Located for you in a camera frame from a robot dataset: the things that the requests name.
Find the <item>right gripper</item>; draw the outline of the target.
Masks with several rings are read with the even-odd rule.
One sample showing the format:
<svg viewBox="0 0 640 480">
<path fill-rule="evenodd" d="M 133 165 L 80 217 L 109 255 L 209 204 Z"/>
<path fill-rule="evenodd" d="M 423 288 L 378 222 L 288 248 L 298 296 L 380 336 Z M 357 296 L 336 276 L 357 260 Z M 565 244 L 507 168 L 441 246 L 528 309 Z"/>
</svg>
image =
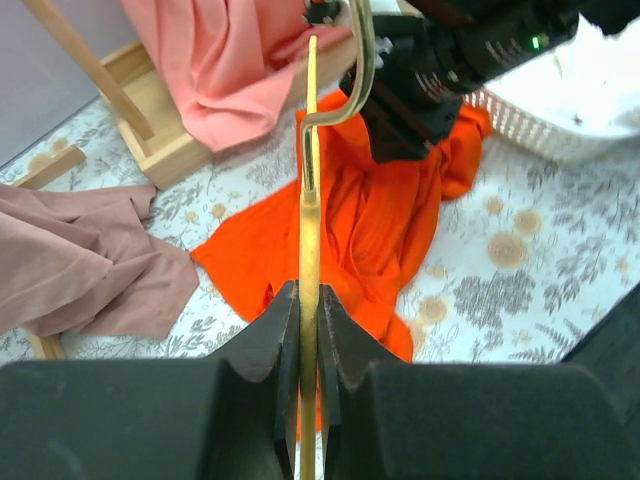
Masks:
<svg viewBox="0 0 640 480">
<path fill-rule="evenodd" d="M 451 133 L 461 96 L 442 79 L 438 55 L 455 45 L 453 31 L 427 18 L 376 14 L 375 75 L 360 111 L 375 163 L 421 161 Z"/>
</svg>

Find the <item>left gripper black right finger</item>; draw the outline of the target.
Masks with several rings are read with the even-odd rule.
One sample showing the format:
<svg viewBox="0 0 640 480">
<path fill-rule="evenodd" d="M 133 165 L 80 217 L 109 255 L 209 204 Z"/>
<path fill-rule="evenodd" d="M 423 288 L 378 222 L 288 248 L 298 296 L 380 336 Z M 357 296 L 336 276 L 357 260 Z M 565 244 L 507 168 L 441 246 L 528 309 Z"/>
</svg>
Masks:
<svg viewBox="0 0 640 480">
<path fill-rule="evenodd" d="M 551 364 L 401 361 L 323 287 L 328 479 L 635 479 L 639 294 Z"/>
</svg>

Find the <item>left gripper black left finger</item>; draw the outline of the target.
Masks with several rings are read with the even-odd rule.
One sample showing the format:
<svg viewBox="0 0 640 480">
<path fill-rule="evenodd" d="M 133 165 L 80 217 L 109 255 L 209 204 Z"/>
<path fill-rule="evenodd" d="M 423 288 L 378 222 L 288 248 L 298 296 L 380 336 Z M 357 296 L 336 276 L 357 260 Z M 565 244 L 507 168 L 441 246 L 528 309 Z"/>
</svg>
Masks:
<svg viewBox="0 0 640 480">
<path fill-rule="evenodd" d="M 5 479 L 289 479 L 299 299 L 201 358 L 24 361 L 1 370 Z"/>
</svg>

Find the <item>orange t-shirt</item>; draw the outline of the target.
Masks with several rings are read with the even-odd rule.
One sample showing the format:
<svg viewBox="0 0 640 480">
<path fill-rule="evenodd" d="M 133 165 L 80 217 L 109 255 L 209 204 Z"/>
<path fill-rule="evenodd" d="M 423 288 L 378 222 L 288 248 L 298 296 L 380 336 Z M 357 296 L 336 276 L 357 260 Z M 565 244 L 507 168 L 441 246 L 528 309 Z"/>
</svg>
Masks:
<svg viewBox="0 0 640 480">
<path fill-rule="evenodd" d="M 404 361 L 409 328 L 396 314 L 401 290 L 432 244 L 441 204 L 466 194 L 491 132 L 489 114 L 465 105 L 449 137 L 419 162 L 373 161 L 361 116 L 319 131 L 321 280 L 348 314 Z M 227 218 L 192 251 L 226 303 L 256 319 L 298 276 L 300 184 Z"/>
</svg>

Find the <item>yellow plastic hanger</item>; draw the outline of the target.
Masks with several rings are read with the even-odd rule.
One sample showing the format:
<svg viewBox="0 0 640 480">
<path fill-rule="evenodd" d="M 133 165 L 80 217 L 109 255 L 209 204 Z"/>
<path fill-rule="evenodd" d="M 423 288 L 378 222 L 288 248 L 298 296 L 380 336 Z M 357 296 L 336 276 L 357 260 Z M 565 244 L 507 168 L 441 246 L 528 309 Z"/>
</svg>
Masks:
<svg viewBox="0 0 640 480">
<path fill-rule="evenodd" d="M 371 5 L 366 0 L 349 3 L 357 46 L 356 73 L 346 103 L 338 110 L 317 111 L 317 39 L 309 41 L 307 111 L 300 124 L 302 176 L 299 217 L 300 300 L 300 465 L 302 479 L 315 477 L 317 311 L 321 260 L 321 182 L 318 128 L 345 122 L 365 105 L 374 80 L 376 47 Z"/>
</svg>

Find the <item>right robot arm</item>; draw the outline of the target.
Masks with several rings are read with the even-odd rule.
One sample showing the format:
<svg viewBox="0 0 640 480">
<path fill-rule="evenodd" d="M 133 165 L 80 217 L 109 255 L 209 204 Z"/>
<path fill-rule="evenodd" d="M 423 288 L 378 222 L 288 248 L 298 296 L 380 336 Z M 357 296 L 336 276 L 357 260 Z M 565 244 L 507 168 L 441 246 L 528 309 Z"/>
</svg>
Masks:
<svg viewBox="0 0 640 480">
<path fill-rule="evenodd" d="M 378 164 L 421 161 L 451 135 L 465 95 L 571 40 L 581 18 L 606 35 L 636 1 L 415 1 L 373 17 L 378 63 L 360 114 Z"/>
</svg>

